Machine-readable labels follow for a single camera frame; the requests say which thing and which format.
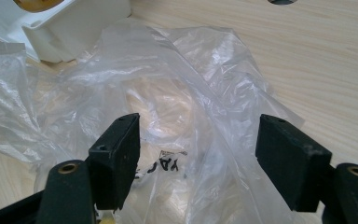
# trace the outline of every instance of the table surface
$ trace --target table surface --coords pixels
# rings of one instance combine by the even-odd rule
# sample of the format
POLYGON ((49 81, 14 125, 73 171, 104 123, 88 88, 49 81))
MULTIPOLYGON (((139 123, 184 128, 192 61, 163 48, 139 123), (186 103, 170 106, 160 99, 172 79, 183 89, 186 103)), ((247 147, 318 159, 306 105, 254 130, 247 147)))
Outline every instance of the table surface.
MULTIPOLYGON (((277 98, 306 120, 303 132, 358 163, 358 1, 131 0, 132 17, 155 27, 233 28, 277 98)), ((41 63, 58 71, 66 63, 41 63)), ((33 193, 31 165, 0 154, 0 208, 33 193)), ((318 215, 304 215, 320 223, 318 215)))

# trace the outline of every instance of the white box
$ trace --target white box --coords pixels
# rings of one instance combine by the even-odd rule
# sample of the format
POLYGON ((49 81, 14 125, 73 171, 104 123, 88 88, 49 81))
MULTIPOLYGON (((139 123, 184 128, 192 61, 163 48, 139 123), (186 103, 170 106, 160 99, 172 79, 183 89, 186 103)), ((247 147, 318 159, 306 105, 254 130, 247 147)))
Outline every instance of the white box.
POLYGON ((129 0, 64 0, 37 13, 0 0, 0 40, 24 43, 37 61, 68 62, 94 45, 103 28, 130 14, 129 0))

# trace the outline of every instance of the clear plastic bag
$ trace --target clear plastic bag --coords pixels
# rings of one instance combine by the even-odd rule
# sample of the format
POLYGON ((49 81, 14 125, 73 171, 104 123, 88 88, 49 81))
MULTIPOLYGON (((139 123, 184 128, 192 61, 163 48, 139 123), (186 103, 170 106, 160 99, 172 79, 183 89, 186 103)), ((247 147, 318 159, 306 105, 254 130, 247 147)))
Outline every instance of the clear plastic bag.
POLYGON ((302 119, 271 96, 232 30, 121 21, 57 77, 27 73, 23 51, 8 56, 20 58, 0 79, 0 151, 39 167, 37 189, 49 167, 85 159, 114 119, 138 112, 141 158, 117 223, 293 221, 255 142, 261 113, 302 119))

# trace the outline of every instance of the black bracket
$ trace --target black bracket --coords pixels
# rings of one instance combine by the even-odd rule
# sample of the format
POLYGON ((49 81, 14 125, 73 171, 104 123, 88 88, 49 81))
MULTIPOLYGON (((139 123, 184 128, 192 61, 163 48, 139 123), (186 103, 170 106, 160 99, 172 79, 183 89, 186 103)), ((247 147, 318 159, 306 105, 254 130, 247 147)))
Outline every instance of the black bracket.
POLYGON ((86 161, 65 161, 48 173, 44 191, 0 210, 0 223, 96 223, 95 208, 123 207, 140 156, 139 115, 116 119, 86 161))
POLYGON ((316 212, 323 223, 358 224, 358 165, 330 166, 332 153, 284 119, 261 115, 258 162, 291 210, 316 212))

